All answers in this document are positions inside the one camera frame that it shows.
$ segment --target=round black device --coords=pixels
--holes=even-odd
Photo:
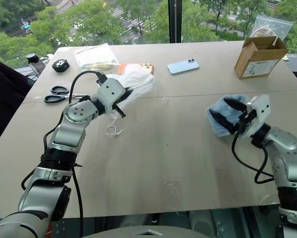
[[[65,72],[69,68],[69,64],[66,59],[59,59],[53,63],[53,69],[56,72]]]

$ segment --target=orange phone case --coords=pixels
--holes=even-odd
[[[120,67],[118,69],[118,74],[122,74],[124,71],[125,66],[127,66],[129,63],[122,63],[120,64]],[[153,64],[151,63],[139,63],[140,66],[145,68],[149,73],[153,74]]]

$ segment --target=window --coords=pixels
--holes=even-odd
[[[0,60],[19,68],[27,66],[27,54],[43,57],[63,46],[169,43],[168,2],[175,0],[0,0]],[[293,22],[284,41],[297,54],[297,0],[177,0],[177,6],[181,32],[171,28],[171,35],[181,42],[243,40],[261,15]],[[171,19],[178,16],[171,12]]]

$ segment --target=scissors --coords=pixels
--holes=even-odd
[[[59,103],[69,97],[69,90],[63,86],[55,86],[50,92],[52,95],[48,95],[45,97],[45,103]],[[85,94],[73,94],[73,98],[82,98],[86,96]]]

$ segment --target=tabletop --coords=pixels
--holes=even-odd
[[[140,213],[227,208],[278,203],[276,186],[255,184],[255,173],[231,153],[232,137],[217,138],[205,109],[224,94],[271,97],[267,123],[297,136],[297,80],[284,62],[268,77],[239,80],[234,65],[243,42],[111,46],[120,63],[147,62],[155,66],[158,90],[126,109],[116,121],[124,131],[109,137],[109,116],[94,120],[76,162],[84,215],[113,216]],[[63,74],[48,64],[0,138],[0,217],[17,210],[20,182],[39,163],[43,135],[57,122],[66,102],[43,103],[56,85],[70,87],[80,72],[77,48],[60,48],[52,62],[67,59]],[[200,68],[171,75],[167,64],[195,59]],[[105,73],[116,73],[112,68]],[[94,75],[84,75],[76,93],[93,94]],[[259,167],[262,151],[240,139],[237,154]],[[65,217],[78,217],[73,189]]]

